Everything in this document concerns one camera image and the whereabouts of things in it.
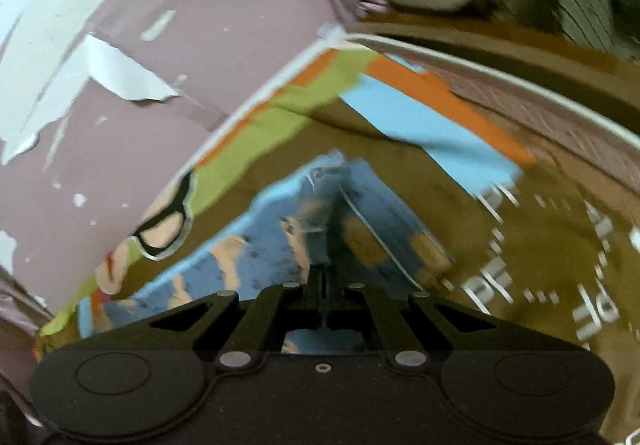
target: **screw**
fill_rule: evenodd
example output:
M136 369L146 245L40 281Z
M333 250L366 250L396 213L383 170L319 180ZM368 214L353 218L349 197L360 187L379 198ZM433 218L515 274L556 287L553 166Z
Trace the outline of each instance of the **screw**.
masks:
M251 356L244 351L227 351L220 356L220 364L226 367L245 367L251 362Z
M400 351L396 355L396 362L405 367L419 367L427 361L427 356L420 351Z

